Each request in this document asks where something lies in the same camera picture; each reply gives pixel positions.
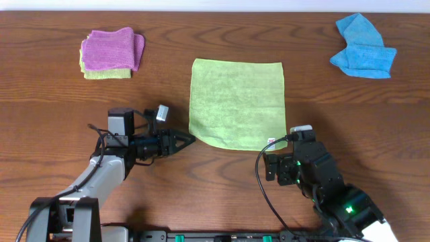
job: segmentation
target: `purple towel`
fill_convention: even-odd
[[[116,32],[93,30],[82,43],[82,61],[87,71],[108,69],[139,69],[144,38],[132,28]]]

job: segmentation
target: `green towel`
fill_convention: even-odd
[[[260,151],[287,135],[281,63],[196,59],[191,77],[189,132],[223,149]],[[286,147],[278,143],[275,149]]]
[[[79,50],[79,65],[81,72],[85,79],[98,80],[98,79],[121,79],[131,78],[132,73],[130,69],[111,69],[106,71],[87,71],[85,70],[85,63],[82,61],[82,50]]]

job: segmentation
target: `wooden table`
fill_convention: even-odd
[[[329,63],[345,48],[347,13],[0,13],[0,240],[11,241],[38,196],[65,189],[86,168],[107,110],[171,108],[187,130],[195,58],[282,62],[287,126],[311,124],[347,182],[367,192],[400,241],[430,236],[430,15],[365,14],[397,48],[392,78],[348,77]],[[91,30],[130,26],[146,46],[131,79],[88,81],[79,45]],[[135,167],[101,221],[140,229],[278,231],[253,174],[256,152],[196,142]],[[315,228],[298,188],[263,182],[294,228]]]

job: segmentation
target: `blue towel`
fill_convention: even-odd
[[[375,26],[360,13],[336,22],[347,48],[331,57],[330,62],[346,75],[365,78],[390,78],[397,50],[384,47]]]

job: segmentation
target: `white tag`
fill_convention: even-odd
[[[268,138],[267,139],[267,144],[270,144],[272,142],[275,142],[276,138]],[[275,145],[270,146],[269,148],[267,148],[266,151],[273,151],[275,150]]]

